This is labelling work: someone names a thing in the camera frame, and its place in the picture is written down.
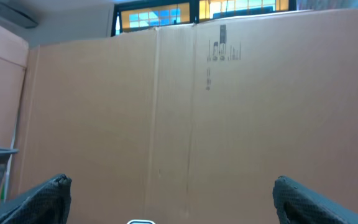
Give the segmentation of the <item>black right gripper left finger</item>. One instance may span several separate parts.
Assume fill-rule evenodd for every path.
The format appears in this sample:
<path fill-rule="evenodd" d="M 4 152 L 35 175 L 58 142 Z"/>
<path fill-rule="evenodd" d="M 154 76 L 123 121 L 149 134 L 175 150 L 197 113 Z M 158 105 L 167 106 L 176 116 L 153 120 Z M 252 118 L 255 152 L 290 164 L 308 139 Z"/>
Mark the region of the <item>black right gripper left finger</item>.
<path fill-rule="evenodd" d="M 66 224 L 72 180 L 58 174 L 0 206 L 0 224 Z"/>

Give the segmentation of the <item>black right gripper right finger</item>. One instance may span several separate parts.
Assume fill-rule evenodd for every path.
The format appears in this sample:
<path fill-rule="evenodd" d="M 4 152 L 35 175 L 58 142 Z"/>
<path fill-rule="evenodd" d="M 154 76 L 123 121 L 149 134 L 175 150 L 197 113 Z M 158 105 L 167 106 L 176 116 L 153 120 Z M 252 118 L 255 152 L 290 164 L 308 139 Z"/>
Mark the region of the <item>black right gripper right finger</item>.
<path fill-rule="evenodd" d="M 273 187 L 280 224 L 358 224 L 358 214 L 295 180 L 280 176 Z"/>

